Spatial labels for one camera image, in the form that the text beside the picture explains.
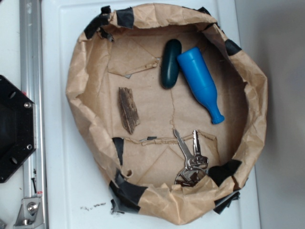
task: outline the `metal rail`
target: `metal rail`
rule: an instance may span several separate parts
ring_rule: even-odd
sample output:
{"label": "metal rail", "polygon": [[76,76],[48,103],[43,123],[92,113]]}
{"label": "metal rail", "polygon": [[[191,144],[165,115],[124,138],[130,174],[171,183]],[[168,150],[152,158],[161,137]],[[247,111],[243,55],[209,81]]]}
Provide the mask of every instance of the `metal rail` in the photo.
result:
{"label": "metal rail", "polygon": [[[42,223],[34,228],[48,228],[47,186],[42,97],[41,1],[20,0],[21,90],[35,103],[34,132],[36,151],[23,164],[24,203],[39,198]],[[23,228],[17,222],[15,228]]]}

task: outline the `black hexagonal plate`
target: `black hexagonal plate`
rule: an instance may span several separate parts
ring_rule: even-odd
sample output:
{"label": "black hexagonal plate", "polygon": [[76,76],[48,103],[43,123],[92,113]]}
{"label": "black hexagonal plate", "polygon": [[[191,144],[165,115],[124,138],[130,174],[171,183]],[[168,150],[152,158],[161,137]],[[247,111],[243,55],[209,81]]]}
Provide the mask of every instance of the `black hexagonal plate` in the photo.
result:
{"label": "black hexagonal plate", "polygon": [[0,183],[35,150],[34,103],[0,75]]}

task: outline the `bunch of keys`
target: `bunch of keys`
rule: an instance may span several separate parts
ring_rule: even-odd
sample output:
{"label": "bunch of keys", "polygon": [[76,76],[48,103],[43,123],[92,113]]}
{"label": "bunch of keys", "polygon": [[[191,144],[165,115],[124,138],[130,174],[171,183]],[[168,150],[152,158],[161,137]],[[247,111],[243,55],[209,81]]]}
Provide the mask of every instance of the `bunch of keys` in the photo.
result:
{"label": "bunch of keys", "polygon": [[174,129],[173,133],[177,137],[178,144],[185,156],[185,168],[178,173],[175,184],[193,187],[206,175],[205,169],[208,167],[209,159],[201,155],[197,130],[193,131],[194,155],[191,154],[179,132]]}

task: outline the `key blade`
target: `key blade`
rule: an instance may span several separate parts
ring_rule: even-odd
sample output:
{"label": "key blade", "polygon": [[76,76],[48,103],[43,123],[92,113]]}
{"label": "key blade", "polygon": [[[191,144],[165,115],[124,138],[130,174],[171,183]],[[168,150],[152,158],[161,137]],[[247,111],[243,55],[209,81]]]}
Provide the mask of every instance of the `key blade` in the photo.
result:
{"label": "key blade", "polygon": [[194,140],[194,154],[201,154],[200,150],[200,144],[199,144],[199,139],[198,139],[198,131],[194,130],[193,131],[193,140]]}
{"label": "key blade", "polygon": [[193,157],[193,155],[191,154],[191,152],[190,152],[189,148],[187,147],[186,143],[180,137],[179,132],[176,129],[174,129],[173,133],[175,134],[175,136],[178,140],[178,144],[179,144],[179,146],[180,146],[180,148],[181,148],[181,150],[182,150],[182,152],[185,156],[185,159],[186,159],[185,161],[188,162],[189,159],[191,159]]}

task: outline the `paper bag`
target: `paper bag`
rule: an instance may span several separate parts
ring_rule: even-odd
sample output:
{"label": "paper bag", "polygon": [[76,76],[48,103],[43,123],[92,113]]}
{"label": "paper bag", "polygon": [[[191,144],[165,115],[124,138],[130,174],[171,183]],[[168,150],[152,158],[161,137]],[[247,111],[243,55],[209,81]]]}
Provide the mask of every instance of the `paper bag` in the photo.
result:
{"label": "paper bag", "polygon": [[[200,49],[224,122],[211,123],[182,73],[172,89],[161,87],[163,50],[173,38],[182,52]],[[132,89],[141,120],[132,135],[122,125],[119,87]],[[204,8],[102,8],[78,38],[66,95],[117,211],[191,222],[245,185],[264,146],[267,79]],[[208,175],[194,187],[174,184],[185,158],[173,129],[190,150],[198,130],[210,160]]]}

